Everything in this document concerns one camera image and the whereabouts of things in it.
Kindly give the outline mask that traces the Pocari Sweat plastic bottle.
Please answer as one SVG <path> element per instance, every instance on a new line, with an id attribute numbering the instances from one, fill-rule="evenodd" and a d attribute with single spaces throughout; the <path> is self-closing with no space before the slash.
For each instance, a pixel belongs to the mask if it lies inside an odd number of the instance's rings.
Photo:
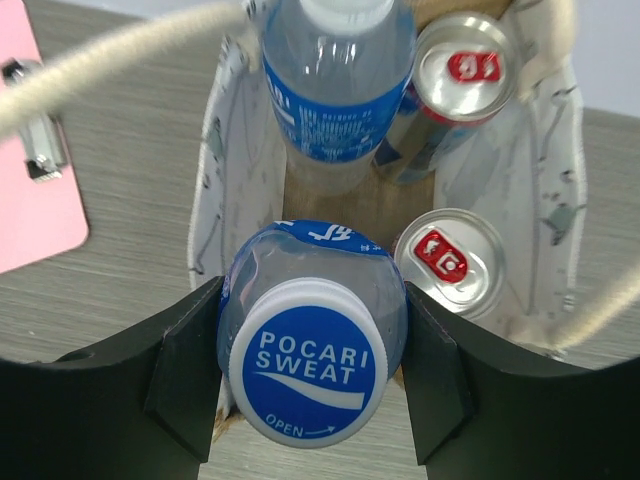
<path id="1" fill-rule="evenodd" d="M 367 175 L 409 83 L 416 25 L 403 1 L 279 1 L 262 58 L 288 167 L 322 195 Z"/>

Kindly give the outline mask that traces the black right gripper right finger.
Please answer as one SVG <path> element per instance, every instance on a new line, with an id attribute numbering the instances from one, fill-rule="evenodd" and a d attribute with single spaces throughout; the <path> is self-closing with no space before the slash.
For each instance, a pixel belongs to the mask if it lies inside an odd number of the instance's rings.
<path id="1" fill-rule="evenodd" d="M 430 480 L 635 479 L 639 362 L 590 370 L 517 346 L 407 288 L 402 360 Z"/>

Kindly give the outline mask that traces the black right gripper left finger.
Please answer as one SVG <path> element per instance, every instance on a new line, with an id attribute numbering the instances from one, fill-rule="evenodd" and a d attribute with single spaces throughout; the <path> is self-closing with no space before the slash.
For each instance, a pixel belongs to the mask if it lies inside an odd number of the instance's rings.
<path id="1" fill-rule="evenodd" d="M 222 279 L 100 342 L 1 363 L 5 479 L 194 479 L 208 460 L 221 372 Z"/>

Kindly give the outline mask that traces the pink clipboard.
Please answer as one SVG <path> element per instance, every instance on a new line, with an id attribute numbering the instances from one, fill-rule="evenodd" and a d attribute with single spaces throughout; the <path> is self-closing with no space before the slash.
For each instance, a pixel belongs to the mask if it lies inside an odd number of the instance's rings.
<path id="1" fill-rule="evenodd" d="M 1 3 L 1 93 L 41 66 L 22 1 Z M 57 118 L 41 115 L 1 142 L 1 271 L 76 249 L 89 236 L 81 193 Z"/>

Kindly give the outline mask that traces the burlap canvas tote bag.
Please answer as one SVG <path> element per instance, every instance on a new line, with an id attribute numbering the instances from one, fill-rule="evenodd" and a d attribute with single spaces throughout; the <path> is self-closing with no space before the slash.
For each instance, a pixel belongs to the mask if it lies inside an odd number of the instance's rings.
<path id="1" fill-rule="evenodd" d="M 41 115 L 55 117 L 68 97 L 108 75 L 220 31 L 189 234 L 195 286 L 214 277 L 224 284 L 241 247 L 277 221 L 348 227 L 394 261 L 394 242 L 416 218 L 458 208 L 488 221 L 503 242 L 500 301 L 485 317 L 468 321 L 507 341 L 554 354 L 592 336 L 638 297 L 639 271 L 632 268 L 598 300 L 574 306 L 587 193 L 582 106 L 569 67 L 572 2 L 515 1 L 493 18 L 516 48 L 514 95 L 425 178 L 407 185 L 381 178 L 373 165 L 378 147 L 366 177 L 338 195 L 305 187 L 288 167 L 262 58 L 263 33 L 277 2 L 202 5 L 87 44 L 2 95 L 1 133 L 15 136 Z M 407 292 L 414 284 L 401 277 Z"/>

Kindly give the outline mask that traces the small water bottle blue cap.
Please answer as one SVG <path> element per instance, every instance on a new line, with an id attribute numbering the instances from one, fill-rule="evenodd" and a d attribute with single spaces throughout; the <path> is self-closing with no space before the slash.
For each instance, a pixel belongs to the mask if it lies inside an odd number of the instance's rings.
<path id="1" fill-rule="evenodd" d="M 217 353 L 230 395 L 265 437 L 294 448 L 360 430 L 398 370 L 408 335 L 401 274 L 348 227 L 277 221 L 225 277 Z"/>

